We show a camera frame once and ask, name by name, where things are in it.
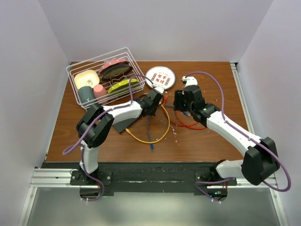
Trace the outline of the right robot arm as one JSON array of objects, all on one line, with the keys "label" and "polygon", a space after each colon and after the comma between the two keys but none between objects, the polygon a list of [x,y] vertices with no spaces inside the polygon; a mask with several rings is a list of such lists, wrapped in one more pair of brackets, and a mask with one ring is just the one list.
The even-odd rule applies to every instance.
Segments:
[{"label": "right robot arm", "polygon": [[227,178],[245,178],[257,186],[280,168],[275,142],[254,135],[223,116],[217,106],[205,102],[197,85],[174,92],[174,110],[189,112],[197,123],[218,133],[242,154],[241,160],[220,160],[210,168],[203,178],[213,184],[220,185]]}]

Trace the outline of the black network switch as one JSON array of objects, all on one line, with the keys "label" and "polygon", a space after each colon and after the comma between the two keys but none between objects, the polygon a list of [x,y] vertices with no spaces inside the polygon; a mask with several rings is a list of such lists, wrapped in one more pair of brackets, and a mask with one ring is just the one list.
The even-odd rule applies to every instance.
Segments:
[{"label": "black network switch", "polygon": [[126,131],[130,126],[132,126],[134,123],[136,123],[140,118],[128,118],[128,119],[122,119],[117,120],[115,119],[112,127],[119,133],[122,134]]}]

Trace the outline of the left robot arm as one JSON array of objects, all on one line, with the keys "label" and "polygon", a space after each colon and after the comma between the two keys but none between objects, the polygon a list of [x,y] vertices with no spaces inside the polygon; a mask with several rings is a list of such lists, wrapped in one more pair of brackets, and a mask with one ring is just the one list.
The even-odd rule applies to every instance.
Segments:
[{"label": "left robot arm", "polygon": [[81,180],[87,185],[97,181],[98,153],[111,127],[123,132],[138,119],[154,115],[163,98],[164,89],[153,88],[147,95],[113,106],[93,104],[76,126],[81,146]]}]

